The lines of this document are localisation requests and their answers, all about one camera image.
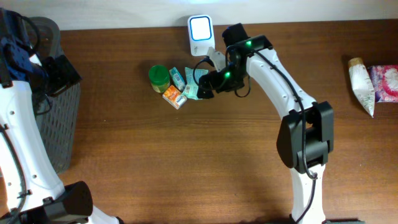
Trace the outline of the teal wet wipes pack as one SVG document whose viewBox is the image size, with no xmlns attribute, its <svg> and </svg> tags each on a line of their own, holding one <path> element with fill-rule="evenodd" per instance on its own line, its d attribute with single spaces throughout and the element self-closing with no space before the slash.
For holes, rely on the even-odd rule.
<svg viewBox="0 0 398 224">
<path fill-rule="evenodd" d="M 208 70 L 206 70 L 206 69 L 196 69 L 195 73 L 193 73 L 192 68 L 185 67 L 185 76 L 187 79 L 187 84 L 185 86 L 184 91 L 182 92 L 182 95 L 186 96 L 189 99 L 199 100 L 199 97 L 197 97 L 199 87 L 194 82 L 193 77 L 195 77 L 196 80 L 199 81 L 199 78 L 201 76 L 207 75 L 207 74 L 208 74 Z"/>
</svg>

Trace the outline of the small green tissue pack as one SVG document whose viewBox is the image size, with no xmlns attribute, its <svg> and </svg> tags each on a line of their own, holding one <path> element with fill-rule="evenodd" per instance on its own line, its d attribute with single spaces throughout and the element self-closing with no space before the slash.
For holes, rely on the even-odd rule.
<svg viewBox="0 0 398 224">
<path fill-rule="evenodd" d="M 186 87 L 186 84 L 185 84 L 185 80 L 181 76 L 180 72 L 174 67 L 169 70 L 169 73 L 170 73 L 170 77 L 171 77 L 175 87 L 179 91 L 183 92 Z"/>
</svg>

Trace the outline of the orange tissue pack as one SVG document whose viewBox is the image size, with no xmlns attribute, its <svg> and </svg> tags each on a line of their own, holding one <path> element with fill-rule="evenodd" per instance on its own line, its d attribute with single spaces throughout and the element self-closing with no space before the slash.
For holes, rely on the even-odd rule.
<svg viewBox="0 0 398 224">
<path fill-rule="evenodd" d="M 170 103 L 176 110 L 179 110 L 186 102 L 187 97 L 173 85 L 170 85 L 162 94 L 163 99 Z"/>
</svg>

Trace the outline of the green cup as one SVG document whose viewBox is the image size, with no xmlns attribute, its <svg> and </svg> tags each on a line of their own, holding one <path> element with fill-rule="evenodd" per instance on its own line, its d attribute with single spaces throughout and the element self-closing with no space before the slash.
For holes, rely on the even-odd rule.
<svg viewBox="0 0 398 224">
<path fill-rule="evenodd" d="M 154 91 L 163 93 L 170 86 L 169 71 L 163 65 L 154 65 L 149 70 L 149 80 Z"/>
</svg>

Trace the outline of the white pouch with cork cap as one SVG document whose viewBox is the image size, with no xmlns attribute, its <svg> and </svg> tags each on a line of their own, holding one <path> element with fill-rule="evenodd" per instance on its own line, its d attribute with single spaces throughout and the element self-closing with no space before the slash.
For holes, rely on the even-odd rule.
<svg viewBox="0 0 398 224">
<path fill-rule="evenodd" d="M 362 58 L 356 57 L 348 61 L 351 89 L 365 111 L 374 116 L 375 92 L 369 73 Z"/>
</svg>

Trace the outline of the red purple tissue pack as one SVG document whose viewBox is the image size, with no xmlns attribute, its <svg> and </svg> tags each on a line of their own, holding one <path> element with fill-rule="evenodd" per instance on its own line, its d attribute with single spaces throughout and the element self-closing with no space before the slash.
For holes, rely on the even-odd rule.
<svg viewBox="0 0 398 224">
<path fill-rule="evenodd" d="M 376 103 L 397 103 L 397 65 L 368 67 Z"/>
</svg>

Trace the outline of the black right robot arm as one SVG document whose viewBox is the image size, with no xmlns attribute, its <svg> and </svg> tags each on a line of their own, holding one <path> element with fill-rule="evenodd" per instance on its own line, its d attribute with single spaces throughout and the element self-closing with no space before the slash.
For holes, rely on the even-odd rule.
<svg viewBox="0 0 398 224">
<path fill-rule="evenodd" d="M 225 53 L 203 59 L 214 70 L 194 78 L 206 98 L 213 92 L 236 92 L 244 81 L 255 80 L 280 119 L 277 152 L 290 170 L 293 187 L 292 223 L 326 223 L 322 204 L 322 177 L 333 150 L 333 108 L 308 95 L 284 68 L 264 35 L 249 37 L 242 24 L 229 26 L 222 38 Z"/>
</svg>

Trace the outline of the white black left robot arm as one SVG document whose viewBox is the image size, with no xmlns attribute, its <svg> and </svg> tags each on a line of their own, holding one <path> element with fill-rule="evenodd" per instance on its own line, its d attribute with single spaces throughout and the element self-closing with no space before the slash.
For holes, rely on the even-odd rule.
<svg viewBox="0 0 398 224">
<path fill-rule="evenodd" d="M 120 223 L 93 204 L 88 185 L 65 185 L 39 133 L 34 100 L 50 99 L 81 77 L 64 55 L 39 57 L 42 19 L 1 9 L 1 172 L 8 212 L 2 223 Z"/>
</svg>

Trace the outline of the grey plastic mesh basket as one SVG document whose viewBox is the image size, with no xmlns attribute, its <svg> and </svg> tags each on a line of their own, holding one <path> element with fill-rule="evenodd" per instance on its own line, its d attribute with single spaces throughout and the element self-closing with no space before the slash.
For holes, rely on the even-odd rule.
<svg viewBox="0 0 398 224">
<path fill-rule="evenodd" d="M 50 163 L 59 174 L 70 166 L 81 76 L 64 54 L 58 25 L 46 17 L 31 20 L 40 35 L 37 63 L 49 75 L 48 80 L 32 78 L 35 120 Z"/>
</svg>

